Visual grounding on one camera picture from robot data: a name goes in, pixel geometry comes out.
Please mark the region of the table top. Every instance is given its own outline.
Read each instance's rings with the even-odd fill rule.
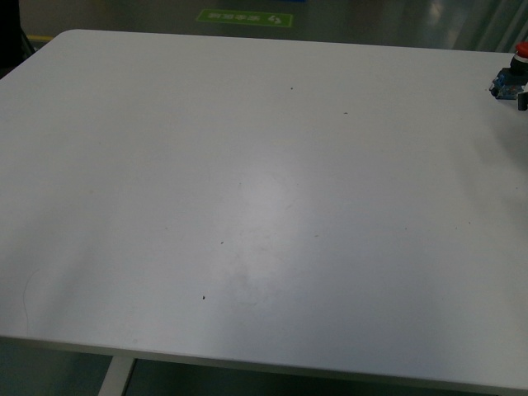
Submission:
[[[528,390],[510,58],[60,35],[0,81],[0,336]]]

